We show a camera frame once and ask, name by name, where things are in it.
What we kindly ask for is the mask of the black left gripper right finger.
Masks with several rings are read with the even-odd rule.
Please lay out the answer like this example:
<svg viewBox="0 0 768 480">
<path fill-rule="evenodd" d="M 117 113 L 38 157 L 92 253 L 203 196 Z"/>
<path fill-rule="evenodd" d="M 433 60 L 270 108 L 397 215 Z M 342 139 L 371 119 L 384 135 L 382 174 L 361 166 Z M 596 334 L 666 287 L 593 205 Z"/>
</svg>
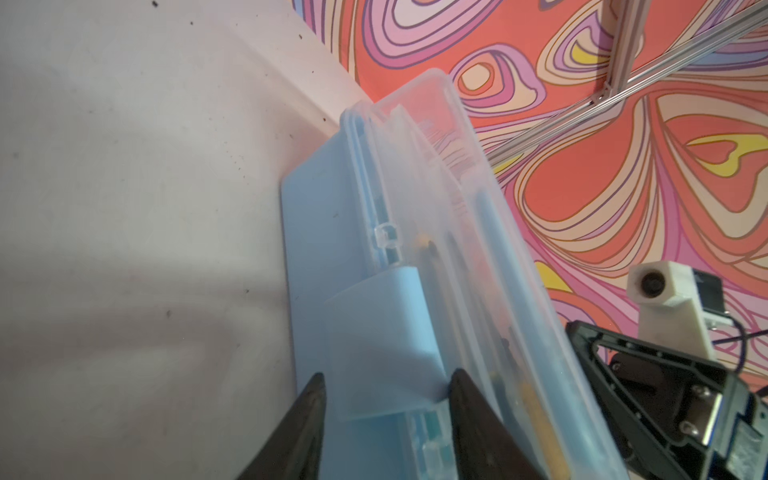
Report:
<svg viewBox="0 0 768 480">
<path fill-rule="evenodd" d="M 469 374 L 457 369 L 448 392 L 453 449 L 460 479 L 542 479 Z"/>
</svg>

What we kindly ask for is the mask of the blue plastic tool box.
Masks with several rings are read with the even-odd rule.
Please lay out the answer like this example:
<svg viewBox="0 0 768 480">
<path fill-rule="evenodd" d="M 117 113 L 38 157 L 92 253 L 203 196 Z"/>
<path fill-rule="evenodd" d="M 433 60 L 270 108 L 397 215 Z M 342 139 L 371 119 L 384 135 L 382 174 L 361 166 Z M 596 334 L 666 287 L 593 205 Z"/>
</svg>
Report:
<svg viewBox="0 0 768 480">
<path fill-rule="evenodd" d="M 453 479 L 465 371 L 535 472 L 628 472 L 451 79 L 345 110 L 281 184 L 296 378 L 323 479 Z"/>
</svg>

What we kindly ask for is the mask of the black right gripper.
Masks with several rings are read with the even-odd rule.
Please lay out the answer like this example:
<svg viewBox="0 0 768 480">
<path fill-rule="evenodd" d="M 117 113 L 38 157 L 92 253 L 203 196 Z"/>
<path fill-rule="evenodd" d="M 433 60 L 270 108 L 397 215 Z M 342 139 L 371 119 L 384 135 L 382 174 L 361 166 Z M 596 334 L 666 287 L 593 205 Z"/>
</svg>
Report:
<svg viewBox="0 0 768 480">
<path fill-rule="evenodd" d="M 632 473 L 766 478 L 767 404 L 737 375 L 581 321 L 566 335 Z"/>
</svg>

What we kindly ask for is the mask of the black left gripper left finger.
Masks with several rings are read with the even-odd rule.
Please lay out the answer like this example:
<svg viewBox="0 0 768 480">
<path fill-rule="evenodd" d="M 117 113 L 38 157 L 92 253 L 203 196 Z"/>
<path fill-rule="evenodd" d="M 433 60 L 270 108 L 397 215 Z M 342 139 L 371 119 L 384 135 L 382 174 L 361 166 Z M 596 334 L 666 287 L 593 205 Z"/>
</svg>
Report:
<svg viewBox="0 0 768 480">
<path fill-rule="evenodd" d="M 318 479 L 327 391 L 315 373 L 237 479 Z"/>
</svg>

